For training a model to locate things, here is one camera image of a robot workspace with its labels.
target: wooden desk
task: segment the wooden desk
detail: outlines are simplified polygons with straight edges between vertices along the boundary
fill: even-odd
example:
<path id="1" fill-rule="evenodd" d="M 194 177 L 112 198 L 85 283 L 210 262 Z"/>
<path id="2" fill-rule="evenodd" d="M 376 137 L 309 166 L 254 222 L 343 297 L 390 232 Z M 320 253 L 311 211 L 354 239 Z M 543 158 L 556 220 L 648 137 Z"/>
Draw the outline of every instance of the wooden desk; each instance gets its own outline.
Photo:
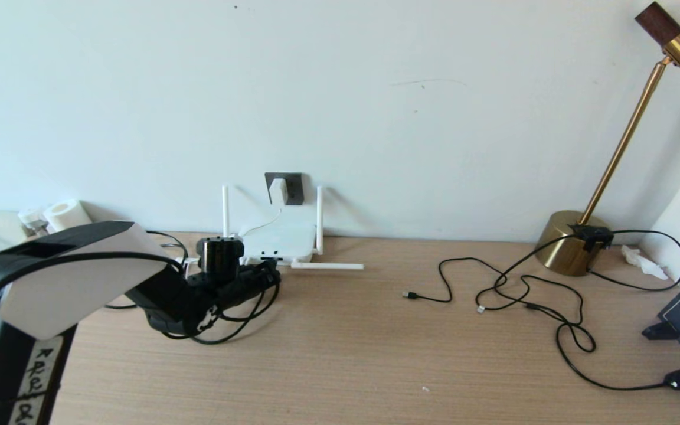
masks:
<path id="1" fill-rule="evenodd" d="M 202 234 L 179 234 L 192 245 Z M 438 261 L 477 256 L 500 268 L 527 244 L 329 238 L 323 261 L 366 263 L 363 272 L 283 271 L 272 309 L 229 344 L 170 341 L 141 311 L 102 310 L 81 322 L 52 417 L 61 424 L 680 423 L 680 392 L 602 390 L 570 371 L 555 347 L 556 321 L 516 306 L 475 310 L 495 275 L 449 264 L 455 302 Z M 599 272 L 662 285 L 618 250 Z M 585 296 L 588 355 L 565 338 L 577 365 L 611 385 L 644 385 L 680 368 L 680 345 L 640 331 L 676 292 L 643 293 L 596 277 L 561 277 L 528 261 L 518 269 L 569 283 Z M 576 317 L 568 291 L 532 286 L 531 299 Z M 207 331 L 215 338 L 229 323 Z"/>

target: black outlet plate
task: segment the black outlet plate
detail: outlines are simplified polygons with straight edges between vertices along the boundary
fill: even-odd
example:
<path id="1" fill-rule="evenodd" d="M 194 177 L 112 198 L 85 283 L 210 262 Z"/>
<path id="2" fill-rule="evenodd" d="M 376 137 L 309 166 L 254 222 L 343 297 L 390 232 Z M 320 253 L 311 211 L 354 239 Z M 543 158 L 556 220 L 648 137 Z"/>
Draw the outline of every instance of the black outlet plate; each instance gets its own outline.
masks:
<path id="1" fill-rule="evenodd" d="M 265 172 L 267 180 L 267 194 L 269 186 L 275 178 L 284 178 L 288 187 L 288 200 L 285 205 L 303 205 L 303 174 L 300 172 Z M 269 194 L 269 204 L 272 204 L 272 195 Z"/>

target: black wire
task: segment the black wire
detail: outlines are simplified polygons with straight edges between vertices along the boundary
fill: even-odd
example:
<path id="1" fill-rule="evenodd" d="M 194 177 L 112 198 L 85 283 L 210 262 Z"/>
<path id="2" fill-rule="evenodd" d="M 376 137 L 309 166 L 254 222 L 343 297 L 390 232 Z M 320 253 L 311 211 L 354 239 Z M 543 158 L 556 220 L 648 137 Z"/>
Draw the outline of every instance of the black wire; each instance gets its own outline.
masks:
<path id="1" fill-rule="evenodd" d="M 182 242 L 180 242 L 180 240 L 177 239 L 177 237 L 172 236 L 172 234 L 168 234 L 168 233 L 165 233 L 165 232 L 163 232 L 163 231 L 156 231 L 156 230 L 147 230 L 146 233 L 159 234 L 159 235 L 161 235 L 161 236 L 167 236 L 167 237 L 169 237 L 170 239 L 175 240 L 175 242 L 177 242 L 178 244 L 176 244 L 176 245 L 174 245 L 174 246 L 175 246 L 175 247 L 179 247 L 179 248 L 181 248 L 181 250 L 183 250 L 183 261 L 182 261 L 182 263 L 185 264 L 185 261 L 188 259 L 188 248 L 186 248 L 186 247 L 185 247 L 185 244 L 183 244 Z"/>
<path id="2" fill-rule="evenodd" d="M 127 306 L 112 306 L 111 304 L 105 304 L 104 307 L 105 309 L 110 310 L 128 310 L 137 308 L 138 304 L 127 304 Z"/>
<path id="3" fill-rule="evenodd" d="M 678 248 L 680 249 L 680 242 L 678 242 L 678 241 L 677 241 L 674 237 L 672 237 L 671 235 L 669 235 L 669 234 L 667 234 L 667 233 L 663 233 L 663 232 L 661 232 L 661 231 L 656 231 L 656 230 L 618 230 L 618 231 L 614 231 L 614 232 L 613 232 L 613 234 L 620 234 L 620 233 L 645 233 L 645 234 L 648 233 L 648 234 L 661 234 L 661 235 L 663 235 L 663 236 L 665 236 L 665 237 L 668 237 L 670 240 L 672 240 L 676 245 L 678 245 Z M 593 275 L 596 275 L 597 277 L 599 277 L 599 278 L 601 278 L 601 279 L 607 280 L 608 282 L 616 283 L 617 285 L 623 285 L 624 287 L 630 287 L 630 288 L 639 289 L 639 290 L 647 290 L 647 291 L 650 291 L 650 292 L 659 292 L 659 291 L 669 290 L 669 289 L 675 287 L 676 285 L 678 285 L 678 283 L 680 283 L 680 276 L 678 276 L 678 279 L 677 279 L 675 282 L 673 282 L 672 285 L 669 285 L 669 286 L 667 286 L 667 287 L 662 287 L 662 288 L 645 288 L 645 287 L 638 287 L 638 286 L 636 286 L 636 285 L 631 285 L 630 283 L 618 282 L 618 280 L 615 280 L 615 279 L 613 279 L 613 278 L 611 278 L 611 277 L 607 277 L 607 276 L 604 276 L 604 275 L 602 275 L 602 274 L 599 274 L 599 273 L 595 272 L 594 270 L 589 270 L 589 273 L 591 273 L 591 274 L 593 274 Z"/>
<path id="4" fill-rule="evenodd" d="M 216 312 L 214 319 L 208 324 L 208 326 L 206 326 L 205 330 L 210 329 L 212 326 L 214 326 L 214 323 L 220 318 L 222 320 L 225 320 L 225 321 L 234 321 L 234 322 L 241 323 L 241 325 L 238 326 L 238 328 L 233 333 L 225 336 L 224 338 L 215 339 L 215 341 L 208 341 L 207 339 L 200 339 L 196 336 L 191 336 L 191 335 L 173 335 L 173 334 L 170 334 L 170 333 L 167 333 L 167 332 L 162 332 L 162 334 L 164 336 L 168 337 L 169 339 L 178 339 L 178 340 L 179 339 L 191 339 L 192 341 L 195 341 L 198 344 L 204 344 L 204 345 L 222 344 L 222 342 L 227 342 L 230 339 L 237 336 L 237 334 L 239 334 L 240 331 L 242 331 L 243 328 L 245 328 L 246 325 L 248 325 L 249 321 L 259 317 L 264 312 L 266 312 L 269 309 L 269 307 L 272 307 L 272 304 L 274 304 L 274 302 L 277 298 L 277 294 L 279 294 L 279 293 L 280 293 L 280 283 L 276 283 L 275 286 L 274 286 L 274 291 L 272 293 L 272 298 L 269 299 L 269 302 L 267 303 L 267 305 L 265 307 L 263 307 L 261 310 L 257 311 L 259 309 L 259 306 L 261 306 L 261 302 L 264 300 L 264 296 L 266 295 L 266 291 L 259 293 L 259 299 L 256 300 L 256 305 L 254 306 L 253 310 L 251 310 L 251 313 L 248 316 L 246 316 L 245 318 L 232 318 L 232 317 L 228 317 L 227 315 L 224 315 L 221 312 Z"/>
<path id="5" fill-rule="evenodd" d="M 675 242 L 675 244 L 678 245 L 678 248 L 680 248 L 680 243 L 676 239 L 674 239 L 674 237 L 670 236 L 669 234 L 665 234 L 663 232 L 660 232 L 660 231 L 623 230 L 623 231 L 613 232 L 613 234 L 623 234 L 623 233 L 661 234 L 661 235 L 664 235 L 666 237 L 669 237 L 670 240 Z M 445 263 L 446 261 L 458 261 L 458 260 L 479 261 L 480 263 L 484 264 L 484 266 L 488 266 L 490 269 L 493 269 L 494 271 L 499 272 L 500 275 L 495 279 L 492 287 L 483 289 L 483 290 L 481 290 L 477 293 L 477 295 L 475 296 L 476 304 L 481 309 L 496 311 L 496 310 L 506 309 L 507 307 L 513 306 L 513 304 L 516 304 L 516 303 L 521 303 L 521 304 L 524 304 L 524 306 L 527 307 L 528 309 L 532 309 L 532 310 L 535 310 L 535 311 L 538 311 L 538 312 L 542 312 L 543 314 L 547 315 L 548 317 L 552 318 L 553 320 L 560 321 L 561 324 L 555 330 L 556 347 L 558 347 L 558 350 L 561 353 L 563 360 L 566 362 L 566 364 L 569 366 L 569 368 L 571 368 L 572 371 L 574 371 L 574 373 L 576 373 L 578 376 L 582 377 L 583 380 L 589 382 L 589 384 L 597 385 L 598 387 L 601 387 L 601 388 L 604 388 L 604 389 L 607 389 L 607 390 L 616 390 L 616 391 L 651 390 L 651 389 L 654 389 L 654 388 L 667 387 L 667 384 L 665 382 L 659 382 L 658 384 L 652 384 L 652 385 L 639 385 L 638 387 L 612 387 L 612 385 L 602 384 L 602 382 L 597 382 L 596 380 L 591 379 L 590 377 L 586 376 L 586 374 L 584 374 L 582 371 L 580 371 L 574 365 L 574 363 L 570 360 L 570 358 L 566 354 L 565 349 L 563 348 L 563 345 L 561 344 L 561 331 L 563 331 L 564 328 L 569 329 L 570 332 L 571 332 L 571 336 L 574 338 L 575 345 L 580 350 L 582 350 L 583 352 L 589 352 L 589 353 L 594 352 L 597 349 L 597 342 L 594 340 L 594 337 L 591 335 L 591 333 L 588 330 L 586 330 L 586 328 L 584 328 L 582 326 L 582 322 L 583 322 L 583 318 L 584 318 L 584 316 L 583 316 L 584 298 L 583 298 L 583 296 L 581 295 L 580 292 L 578 292 L 574 288 L 570 287 L 569 285 L 564 285 L 563 283 L 560 283 L 560 282 L 553 282 L 552 280 L 544 279 L 542 277 L 532 276 L 531 274 L 524 274 L 524 275 L 521 276 L 521 282 L 526 286 L 526 291 L 524 291 L 524 293 L 521 294 L 521 296 L 513 297 L 513 296 L 510 296 L 506 293 L 502 293 L 499 290 L 500 287 L 502 287 L 503 285 L 505 285 L 505 283 L 507 283 L 508 273 L 510 271 L 512 271 L 513 269 L 518 267 L 519 264 L 523 263 L 524 261 L 531 258 L 535 254 L 539 253 L 541 250 L 544 250 L 545 248 L 549 247 L 550 245 L 556 244 L 560 240 L 567 239 L 567 237 L 574 237 L 574 235 L 567 235 L 567 236 L 564 236 L 564 237 L 559 237 L 555 240 L 551 240 L 550 242 L 547 242 L 546 244 L 541 245 L 540 247 L 535 248 L 534 251 L 527 254 L 526 256 L 521 258 L 520 260 L 516 261 L 516 263 L 514 263 L 512 266 L 508 267 L 504 272 L 500 272 L 498 269 L 496 269 L 493 266 L 490 266 L 489 264 L 485 263 L 485 261 L 482 261 L 480 259 L 476 259 L 474 257 L 448 259 L 448 260 L 442 261 L 442 263 L 440 263 L 440 268 L 439 268 L 440 277 L 443 278 L 443 282 L 445 282 L 445 284 L 448 286 L 448 289 L 450 289 L 450 285 L 448 284 L 444 274 L 442 273 L 442 264 L 443 263 Z M 640 289 L 640 290 L 650 290 L 650 291 L 669 290 L 669 289 L 675 287 L 676 285 L 678 285 L 678 283 L 680 283 L 680 277 L 679 277 L 678 280 L 675 283 L 673 283 L 673 285 L 669 285 L 669 287 L 651 289 L 651 288 L 637 287 L 635 285 L 629 285 L 628 283 L 618 282 L 618 280 L 613 280 L 612 278 L 602 276 L 600 274 L 597 274 L 596 272 L 592 272 L 592 271 L 590 271 L 590 272 L 593 275 L 596 275 L 597 277 L 601 277 L 601 278 L 603 278 L 605 280 L 609 280 L 610 282 L 613 282 L 613 283 L 618 283 L 618 285 L 624 285 L 626 287 L 632 287 L 632 288 Z M 567 290 L 572 291 L 578 298 L 578 321 L 568 320 L 564 315 L 562 315 L 561 313 L 559 313 L 555 309 L 552 309 L 551 307 L 543 306 L 541 304 L 536 304 L 536 303 L 533 303 L 533 302 L 524 301 L 524 298 L 529 294 L 529 291 L 531 290 L 531 285 L 529 285 L 529 282 L 527 282 L 527 279 L 539 280 L 539 282 L 550 283 L 551 285 L 557 285 L 559 287 L 563 287 Z M 482 306 L 479 302 L 479 297 L 482 294 L 489 292 L 489 291 L 495 291 L 495 293 L 499 294 L 499 296 L 502 296 L 505 299 L 509 299 L 510 302 L 508 302 L 507 304 L 504 304 L 502 306 L 497 306 L 497 307 Z M 586 337 L 586 339 L 589 341 L 590 347 L 586 347 L 582 344 L 582 342 L 578 339 L 577 332 L 582 333 Z"/>
<path id="6" fill-rule="evenodd" d="M 264 299 L 264 294 L 265 294 L 265 292 L 262 292 L 262 293 L 259 295 L 259 299 L 256 300 L 256 304 L 253 306 L 253 310 L 251 310 L 251 314 L 250 314 L 249 316 L 253 316 L 254 313 L 256 313 L 256 310 L 259 309 L 259 306 L 261 305 L 261 301 L 262 301 L 262 299 Z M 237 328 L 233 333 L 231 333 L 230 335 L 225 336 L 224 338 L 214 339 L 213 341 L 209 341 L 208 339 L 200 339 L 200 338 L 197 338 L 196 336 L 192 336 L 191 339 L 192 339 L 193 341 L 196 341 L 198 344 L 203 344 L 203 345 L 218 345 L 218 344 L 222 344 L 222 342 L 227 342 L 227 341 L 229 341 L 230 339 L 233 339 L 235 336 L 237 336 L 237 334 L 240 334 L 240 331 L 242 331 L 243 328 L 245 328 L 246 325 L 248 325 L 249 321 L 251 321 L 250 318 L 249 318 L 249 320 L 246 320 L 246 321 L 244 321 L 243 323 L 241 323 L 241 325 L 238 326 L 238 328 Z"/>
<path id="7" fill-rule="evenodd" d="M 67 263 L 78 263 L 78 261 L 91 261 L 100 259 L 147 259 L 150 261 L 159 261 L 160 263 L 167 263 L 170 266 L 178 269 L 178 272 L 182 273 L 183 269 L 180 264 L 170 258 L 164 256 L 155 256 L 146 253 L 132 253 L 132 252 L 105 252 L 105 253 L 81 253 L 72 254 L 68 256 L 57 256 L 52 258 L 43 259 L 38 261 L 38 263 L 26 264 L 21 268 L 11 272 L 10 274 L 0 278 L 0 291 L 5 288 L 14 280 L 24 277 L 32 272 L 37 272 L 41 269 L 46 269 L 52 266 L 58 266 L 59 264 Z"/>
<path id="8" fill-rule="evenodd" d="M 475 257 L 460 257 L 460 258 L 443 259 L 442 261 L 440 261 L 440 264 L 437 265 L 437 271 L 440 272 L 440 277 L 442 278 L 442 282 L 445 283 L 445 288 L 447 288 L 447 295 L 448 295 L 447 299 L 430 298 L 428 296 L 423 296 L 423 295 L 419 295 L 419 294 L 416 294 L 416 298 L 422 298 L 422 299 L 427 299 L 429 301 L 443 302 L 443 303 L 453 301 L 453 290 L 450 287 L 450 282 L 448 282 L 447 278 L 445 277 L 445 273 L 442 271 L 442 266 L 450 263 L 451 261 L 467 261 L 467 260 L 478 261 L 478 263 L 482 263 L 482 264 L 484 264 L 484 266 L 488 266 L 490 269 L 493 269 L 495 272 L 500 273 L 500 271 L 498 269 L 495 269 L 493 266 L 490 266 L 489 264 L 484 263 L 484 261 L 482 261 L 478 258 L 475 258 Z"/>
<path id="9" fill-rule="evenodd" d="M 269 309 L 269 307 L 272 307 L 272 304 L 274 304 L 275 299 L 277 299 L 277 294 L 280 293 L 280 283 L 276 283 L 274 286 L 274 292 L 272 293 L 272 298 L 269 300 L 267 305 L 264 307 L 264 309 L 261 309 L 259 312 L 256 313 L 251 313 L 251 315 L 246 316 L 245 318 L 232 318 L 227 315 L 225 315 L 223 312 L 219 312 L 218 317 L 221 318 L 222 320 L 227 320 L 227 321 L 249 321 L 253 320 L 260 315 L 262 315 L 264 312 Z"/>

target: tissue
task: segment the tissue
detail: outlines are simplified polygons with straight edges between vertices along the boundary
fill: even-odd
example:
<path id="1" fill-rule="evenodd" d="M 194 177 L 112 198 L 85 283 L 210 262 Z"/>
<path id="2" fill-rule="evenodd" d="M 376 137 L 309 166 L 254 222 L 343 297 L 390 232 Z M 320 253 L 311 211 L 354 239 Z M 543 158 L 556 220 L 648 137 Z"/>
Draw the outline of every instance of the tissue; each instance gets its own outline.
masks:
<path id="1" fill-rule="evenodd" d="M 663 269 L 657 264 L 652 263 L 652 261 L 639 255 L 640 252 L 642 251 L 626 247 L 626 245 L 621 245 L 621 253 L 623 253 L 627 263 L 639 267 L 645 274 L 652 274 L 658 279 L 666 280 L 668 276 L 663 272 Z"/>

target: toilet paper roll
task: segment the toilet paper roll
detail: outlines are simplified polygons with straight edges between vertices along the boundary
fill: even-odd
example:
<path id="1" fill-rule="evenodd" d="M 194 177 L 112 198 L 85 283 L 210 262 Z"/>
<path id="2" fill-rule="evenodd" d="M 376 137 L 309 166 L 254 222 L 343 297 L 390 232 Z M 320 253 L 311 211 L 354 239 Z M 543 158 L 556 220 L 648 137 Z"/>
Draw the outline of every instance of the toilet paper roll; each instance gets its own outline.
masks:
<path id="1" fill-rule="evenodd" d="M 44 218 L 54 228 L 54 231 L 91 223 L 91 218 L 77 199 L 57 202 L 48 207 L 44 211 Z"/>

